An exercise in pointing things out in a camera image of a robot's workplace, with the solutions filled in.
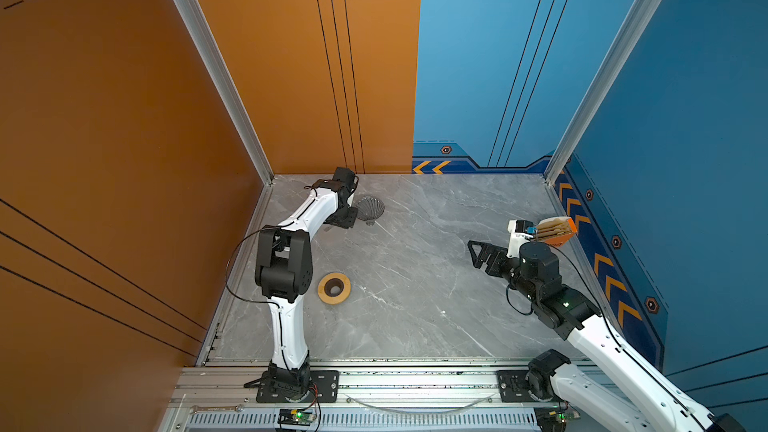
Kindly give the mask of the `wooden ring dripper stand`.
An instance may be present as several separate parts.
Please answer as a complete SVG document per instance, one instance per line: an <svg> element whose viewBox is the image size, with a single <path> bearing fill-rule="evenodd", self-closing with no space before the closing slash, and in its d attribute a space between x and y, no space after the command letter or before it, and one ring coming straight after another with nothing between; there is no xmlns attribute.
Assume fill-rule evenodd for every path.
<svg viewBox="0 0 768 432"><path fill-rule="evenodd" d="M318 296L327 305L338 305L347 300L352 290L350 279L340 272L325 275L318 284Z"/></svg>

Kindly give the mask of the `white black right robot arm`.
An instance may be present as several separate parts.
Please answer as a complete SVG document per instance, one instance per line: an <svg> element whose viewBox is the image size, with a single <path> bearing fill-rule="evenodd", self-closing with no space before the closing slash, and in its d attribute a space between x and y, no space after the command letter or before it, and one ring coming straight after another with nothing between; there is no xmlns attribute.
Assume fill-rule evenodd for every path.
<svg viewBox="0 0 768 432"><path fill-rule="evenodd" d="M468 244L472 264L521 293L530 312L582 352L618 390L588 379L564 354L550 349L529 362L530 395L559 398L610 431L740 431L731 415L715 415L675 386L622 339L599 305L562 280L556 248L527 242L508 254L490 243Z"/></svg>

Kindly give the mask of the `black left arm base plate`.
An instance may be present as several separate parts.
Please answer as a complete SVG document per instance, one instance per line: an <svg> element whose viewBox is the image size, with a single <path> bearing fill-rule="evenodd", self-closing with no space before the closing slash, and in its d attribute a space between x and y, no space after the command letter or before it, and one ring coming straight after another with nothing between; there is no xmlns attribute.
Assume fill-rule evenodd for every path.
<svg viewBox="0 0 768 432"><path fill-rule="evenodd" d="M340 373L332 369L302 369L288 372L269 368L260 378L258 403L312 402L335 403L338 397Z"/></svg>

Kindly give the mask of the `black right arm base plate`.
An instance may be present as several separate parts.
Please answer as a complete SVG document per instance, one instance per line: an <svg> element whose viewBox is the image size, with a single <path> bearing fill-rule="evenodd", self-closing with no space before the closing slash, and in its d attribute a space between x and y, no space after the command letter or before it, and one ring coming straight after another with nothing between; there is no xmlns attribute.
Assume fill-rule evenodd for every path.
<svg viewBox="0 0 768 432"><path fill-rule="evenodd" d="M499 395L503 403L544 400L541 377L533 371L499 370L496 372Z"/></svg>

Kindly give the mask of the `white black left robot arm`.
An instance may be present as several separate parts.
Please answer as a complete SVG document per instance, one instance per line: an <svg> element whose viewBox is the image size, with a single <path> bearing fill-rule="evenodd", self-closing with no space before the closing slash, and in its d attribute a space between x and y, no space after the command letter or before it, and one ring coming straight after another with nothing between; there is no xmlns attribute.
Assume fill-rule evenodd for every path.
<svg viewBox="0 0 768 432"><path fill-rule="evenodd" d="M258 231L255 284L269 306L273 332L264 384L300 394L309 389L303 299L313 279L312 239L323 225L344 229L354 225L357 185L356 174L339 167L332 178L307 186L307 198L286 219Z"/></svg>

